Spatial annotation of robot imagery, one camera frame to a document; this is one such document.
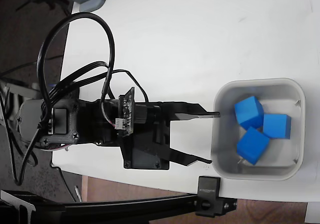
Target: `black cable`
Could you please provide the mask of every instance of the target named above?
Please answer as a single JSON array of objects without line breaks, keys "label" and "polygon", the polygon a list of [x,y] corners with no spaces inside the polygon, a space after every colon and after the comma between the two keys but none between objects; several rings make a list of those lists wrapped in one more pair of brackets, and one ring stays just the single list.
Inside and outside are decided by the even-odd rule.
[{"label": "black cable", "polygon": [[110,80],[111,80],[111,76],[112,76],[112,71],[114,68],[114,63],[115,63],[115,42],[114,42],[114,38],[112,35],[112,32],[109,28],[109,26],[107,25],[107,23],[100,18],[99,16],[93,14],[93,13],[88,13],[88,12],[79,12],[79,13],[74,13],[71,14],[70,16],[64,18],[63,20],[61,20],[56,26],[53,27],[53,29],[49,32],[48,36],[45,38],[40,50],[39,50],[39,54],[38,54],[38,59],[37,59],[37,64],[36,64],[36,72],[37,72],[37,77],[38,77],[38,82],[39,82],[39,86],[40,86],[40,92],[42,94],[43,97],[43,101],[45,103],[45,114],[41,119],[41,122],[39,123],[39,126],[41,128],[44,128],[49,121],[50,118],[50,114],[51,114],[51,102],[50,102],[50,97],[47,91],[47,84],[46,84],[46,79],[45,79],[45,58],[46,58],[46,54],[48,51],[48,48],[53,40],[53,38],[56,36],[56,34],[67,24],[69,24],[70,22],[79,19],[79,18],[89,18],[89,19],[93,19],[94,21],[98,22],[103,29],[105,30],[107,37],[109,39],[109,47],[110,47],[110,56],[109,56],[109,72],[106,75],[106,79],[105,82],[103,84],[103,89],[102,89],[102,94],[101,97],[104,99],[105,98],[105,94],[107,94],[108,90],[109,90],[109,84],[110,84]]},{"label": "black cable", "polygon": [[[136,86],[143,93],[145,102],[148,103],[149,99],[148,99],[148,95],[146,94],[145,90],[141,87],[141,85],[138,83],[138,81],[134,78],[134,76],[128,70],[116,69],[116,70],[113,71],[113,73],[121,73],[121,72],[126,73],[133,80],[133,82],[136,84]],[[84,80],[75,82],[75,83],[71,84],[70,86],[62,89],[61,91],[59,91],[56,95],[54,95],[52,97],[52,99],[51,99],[52,106],[54,106],[59,100],[61,100],[63,97],[65,97],[68,93],[71,93],[72,91],[74,91],[74,90],[76,90],[76,89],[78,89],[80,87],[83,87],[85,85],[97,82],[97,81],[105,78],[106,74],[107,74],[107,72],[104,72],[104,73],[96,75],[94,77],[86,78]]]},{"label": "black cable", "polygon": [[[62,57],[63,57],[63,55],[57,55],[57,56],[53,56],[53,57],[50,57],[50,58],[46,58],[45,60],[46,60],[46,61],[49,61],[49,60],[53,60],[53,59],[56,59],[56,58],[62,58]],[[7,70],[7,71],[5,71],[5,72],[0,73],[0,77],[5,76],[5,75],[8,75],[8,74],[10,74],[10,73],[12,73],[12,72],[15,72],[15,71],[17,71],[17,70],[19,70],[19,69],[21,69],[21,68],[26,68],[26,67],[29,67],[29,66],[32,66],[32,65],[36,65],[36,63],[37,63],[37,62],[34,61],[34,62],[29,62],[29,63],[21,64],[21,65],[19,65],[19,66],[17,66],[17,67],[11,68],[11,69],[9,69],[9,70]]]},{"label": "black cable", "polygon": [[63,184],[65,185],[65,187],[66,187],[68,193],[70,194],[72,200],[73,200],[74,202],[77,202],[76,199],[75,199],[75,197],[73,196],[73,194],[72,194],[72,192],[71,192],[71,190],[70,190],[70,188],[69,188],[66,180],[65,180],[65,177],[64,177],[64,174],[63,174],[61,168],[53,165],[53,163],[52,163],[52,154],[51,154],[50,167],[51,167],[52,169],[58,169],[58,171],[59,171],[59,173],[60,173],[60,176],[61,176],[61,178],[62,178]]},{"label": "black cable", "polygon": [[20,186],[22,184],[23,180],[24,180],[24,174],[25,174],[25,170],[26,170],[26,165],[28,163],[29,156],[31,155],[32,148],[36,144],[36,140],[37,140],[38,134],[39,134],[39,129],[34,134],[34,136],[32,138],[32,141],[30,142],[30,144],[29,144],[29,146],[27,148],[27,151],[26,151],[26,153],[25,153],[25,155],[23,157],[23,160],[22,160],[19,178],[17,178],[15,154],[14,154],[14,150],[13,150],[13,141],[12,141],[12,137],[11,137],[11,133],[10,133],[8,119],[6,117],[5,105],[4,105],[4,102],[3,102],[3,99],[2,99],[1,95],[0,95],[0,106],[1,106],[1,111],[2,111],[2,116],[3,116],[3,121],[4,121],[4,127],[5,127],[5,131],[6,131],[6,137],[7,137],[8,143],[9,143],[9,152],[10,152],[10,160],[11,160],[11,171],[12,171],[12,175],[13,175],[13,179],[15,181],[15,184]]}]

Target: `screw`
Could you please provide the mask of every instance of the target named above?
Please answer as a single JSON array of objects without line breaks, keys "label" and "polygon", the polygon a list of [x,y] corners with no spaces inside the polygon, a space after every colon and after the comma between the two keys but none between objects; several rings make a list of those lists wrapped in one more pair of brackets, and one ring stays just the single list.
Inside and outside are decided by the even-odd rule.
[{"label": "screw", "polygon": [[72,134],[72,138],[75,139],[75,140],[78,140],[79,139],[79,134],[78,133],[73,133]]},{"label": "screw", "polygon": [[42,144],[44,144],[45,146],[48,146],[49,145],[48,138],[43,139]]},{"label": "screw", "polygon": [[129,162],[125,162],[124,163],[124,168],[129,168],[130,167],[130,163]]}]

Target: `black clamp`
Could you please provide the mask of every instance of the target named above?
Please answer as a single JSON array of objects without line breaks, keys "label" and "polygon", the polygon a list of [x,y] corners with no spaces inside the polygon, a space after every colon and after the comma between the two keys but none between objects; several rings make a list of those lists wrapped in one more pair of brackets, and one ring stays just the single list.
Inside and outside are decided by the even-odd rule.
[{"label": "black clamp", "polygon": [[214,218],[237,209],[237,199],[220,198],[220,178],[199,177],[195,214]]}]

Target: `plastic tray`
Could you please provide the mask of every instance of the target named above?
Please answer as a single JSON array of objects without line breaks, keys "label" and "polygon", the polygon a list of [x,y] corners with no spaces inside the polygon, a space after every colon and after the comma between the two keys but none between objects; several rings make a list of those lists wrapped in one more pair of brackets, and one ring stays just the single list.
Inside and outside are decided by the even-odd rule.
[{"label": "plastic tray", "polygon": [[[265,113],[291,116],[290,139],[271,139],[256,165],[242,161],[237,142],[245,130],[237,123],[234,105],[250,96],[258,98]],[[302,88],[288,78],[234,81],[220,89],[214,110],[211,159],[225,178],[282,181],[292,177],[304,158],[306,98]]]}]

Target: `circuit board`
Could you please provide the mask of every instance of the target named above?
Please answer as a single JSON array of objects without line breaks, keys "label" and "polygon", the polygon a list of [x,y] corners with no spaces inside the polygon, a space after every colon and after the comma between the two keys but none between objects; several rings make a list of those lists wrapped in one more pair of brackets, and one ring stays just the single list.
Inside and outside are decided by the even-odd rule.
[{"label": "circuit board", "polygon": [[125,95],[119,97],[120,113],[115,119],[115,128],[123,130],[123,136],[128,136],[134,132],[134,108],[135,108],[135,88],[132,87]]}]

